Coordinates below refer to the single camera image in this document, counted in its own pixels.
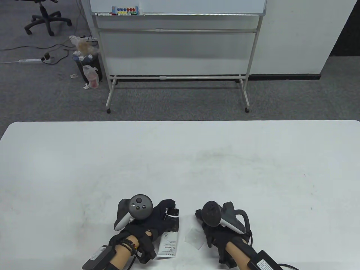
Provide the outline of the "person's left hand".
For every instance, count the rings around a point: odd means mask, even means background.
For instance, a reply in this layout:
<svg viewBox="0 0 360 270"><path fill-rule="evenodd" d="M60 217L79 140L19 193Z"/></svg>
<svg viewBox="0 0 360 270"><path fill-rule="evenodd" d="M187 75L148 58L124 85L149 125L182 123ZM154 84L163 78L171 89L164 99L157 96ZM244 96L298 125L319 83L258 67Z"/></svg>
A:
<svg viewBox="0 0 360 270"><path fill-rule="evenodd" d="M151 215L144 220L135 220L126 225L122 231L134 235L138 241L151 233L150 238L155 241L164 232L173 231L178 227L178 220L175 218L166 218L166 212L169 209L175 209L176 203L172 199L165 199L153 208Z"/></svg>

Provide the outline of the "person's right hand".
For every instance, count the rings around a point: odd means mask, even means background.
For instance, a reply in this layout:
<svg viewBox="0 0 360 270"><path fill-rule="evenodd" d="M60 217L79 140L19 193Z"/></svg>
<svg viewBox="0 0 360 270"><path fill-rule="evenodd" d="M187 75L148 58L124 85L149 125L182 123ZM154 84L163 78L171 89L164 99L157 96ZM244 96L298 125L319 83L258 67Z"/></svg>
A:
<svg viewBox="0 0 360 270"><path fill-rule="evenodd" d="M219 253L225 253L227 244L232 243L244 253L256 253L247 242L244 242L244 240L250 239L248 234L239 234L221 225L216 227L207 225L202 218L201 209L195 211L195 216L198 220L202 221L202 229L204 230L209 247L215 246Z"/></svg>

